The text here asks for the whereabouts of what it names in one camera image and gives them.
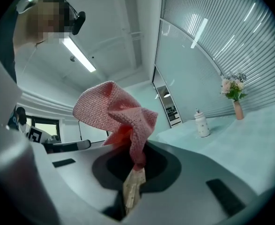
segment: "pink knitted cloth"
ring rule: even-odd
[[[134,169],[146,164],[142,152],[147,138],[154,131],[158,113],[141,105],[115,82],[109,81],[81,94],[73,116],[95,128],[111,131],[103,145],[129,144]]]

